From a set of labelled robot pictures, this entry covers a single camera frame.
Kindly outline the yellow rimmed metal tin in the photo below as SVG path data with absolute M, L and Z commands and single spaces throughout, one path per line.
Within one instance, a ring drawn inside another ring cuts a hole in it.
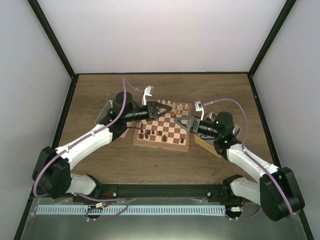
M 214 121 L 217 117 L 217 113 L 211 111 L 206 116 L 206 121 Z M 207 151 L 211 152 L 212 154 L 216 155 L 218 158 L 222 156 L 217 153 L 214 147 L 214 138 L 212 136 L 203 135 L 201 133 L 197 133 L 194 135 L 194 142 L 206 149 Z

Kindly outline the black enclosure frame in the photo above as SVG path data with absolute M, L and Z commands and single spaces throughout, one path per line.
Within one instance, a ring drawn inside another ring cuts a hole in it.
M 72 99 L 74 96 L 74 92 L 76 89 L 76 85 L 78 83 L 79 76 L 81 76 L 81 73 L 75 73 L 73 70 L 65 52 L 63 51 L 63 48 L 61 47 L 59 40 L 57 39 L 45 13 L 43 12 L 41 5 L 37 0 L 29 0 L 28 1 L 29 6 L 31 7 L 34 15 L 36 16 L 38 22 L 40 23 L 42 29 L 44 30 L 45 34 L 47 35 L 51 45 L 53 46 L 55 52 L 57 53 L 60 61 L 62 62 L 64 68 L 66 69 L 69 77 L 70 77 L 70 85 L 68 88 L 68 92 L 63 104 L 63 108 L 61 111 L 61 115 L 58 121 L 58 125 L 54 134 L 54 138 L 52 141 L 51 146 L 57 147 L 60 143 L 61 136 L 63 133 L 63 129 L 65 126 L 65 122 L 67 119 L 67 115 L 69 113 L 69 109 L 72 103 Z M 276 18 L 270 32 L 268 33 L 261 49 L 258 52 L 257 57 L 255 58 L 252 66 L 250 67 L 249 71 L 158 71 L 158 72 L 148 72 L 148 75 L 236 75 L 236 74 L 246 74 L 248 77 L 248 82 L 251 87 L 251 92 L 254 97 L 254 101 L 256 104 L 256 108 L 260 117 L 260 121 L 262 123 L 263 131 L 266 137 L 266 141 L 269 147 L 269 151 L 271 153 L 271 157 L 273 160 L 273 163 L 277 166 L 281 166 L 281 162 L 273 141 L 273 138 L 271 136 L 271 132 L 268 126 L 268 122 L 265 117 L 265 113 L 259 98 L 259 95 L 257 93 L 257 88 L 255 86 L 253 76 L 257 72 L 258 68 L 260 67 L 263 59 L 265 58 L 267 52 L 271 48 L 272 43 L 274 42 L 276 36 L 278 35 L 280 29 L 282 28 L 283 24 L 285 23 L 287 17 L 289 16 L 290 12 L 292 11 L 293 7 L 295 6 L 296 1 L 295 0 L 287 0 L 285 1 L 278 17 Z

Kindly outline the wooden chess board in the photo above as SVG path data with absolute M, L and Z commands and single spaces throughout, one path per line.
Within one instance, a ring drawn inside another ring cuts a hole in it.
M 138 123 L 134 131 L 132 142 L 134 145 L 138 146 L 187 152 L 190 148 L 190 133 L 181 129 L 175 123 L 175 118 L 182 116 L 191 116 L 193 107 L 190 103 L 187 102 L 170 100 L 165 100 L 165 104 L 172 107 L 171 112 L 158 119 L 142 120 L 141 123 Z M 182 104 L 181 114 L 178 114 L 179 104 Z M 189 105 L 188 112 L 184 111 L 185 104 Z M 151 130 L 151 133 L 148 134 L 149 138 L 145 139 L 145 134 L 147 134 L 148 130 Z M 167 137 L 166 141 L 162 141 L 162 137 L 164 135 L 166 135 Z

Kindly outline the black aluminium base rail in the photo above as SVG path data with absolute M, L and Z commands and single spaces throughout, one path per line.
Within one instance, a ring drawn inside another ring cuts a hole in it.
M 249 199 L 249 195 L 241 190 L 233 193 L 231 184 L 224 181 L 222 184 L 169 184 L 169 185 L 148 185 L 148 184 L 102 184 L 99 183 L 92 193 L 63 193 L 50 195 L 45 193 L 39 186 L 36 188 L 39 198 L 49 197 L 52 199 L 72 197 L 74 202 L 105 202 L 117 199 L 134 198 L 195 198 L 208 199 L 210 202 L 237 203 L 241 199 Z

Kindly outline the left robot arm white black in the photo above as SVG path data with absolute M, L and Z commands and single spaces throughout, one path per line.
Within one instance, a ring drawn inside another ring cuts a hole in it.
M 72 169 L 97 149 L 118 139 L 128 129 L 128 123 L 156 120 L 171 110 L 171 106 L 157 101 L 138 105 L 129 92 L 119 92 L 107 102 L 89 132 L 63 146 L 41 150 L 32 174 L 34 196 L 56 199 L 76 194 L 97 202 L 102 196 L 98 181 L 89 174 L 74 174 Z

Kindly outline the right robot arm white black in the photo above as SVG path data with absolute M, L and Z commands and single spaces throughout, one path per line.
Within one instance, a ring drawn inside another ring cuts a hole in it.
M 225 200 L 232 202 L 238 197 L 250 200 L 260 205 L 265 215 L 274 222 L 305 207 L 293 171 L 271 164 L 245 148 L 233 134 L 235 125 L 229 112 L 218 113 L 213 121 L 201 120 L 196 116 L 177 117 L 174 121 L 189 133 L 212 137 L 217 154 L 254 179 L 249 181 L 241 176 L 227 178 L 227 185 L 222 188 Z

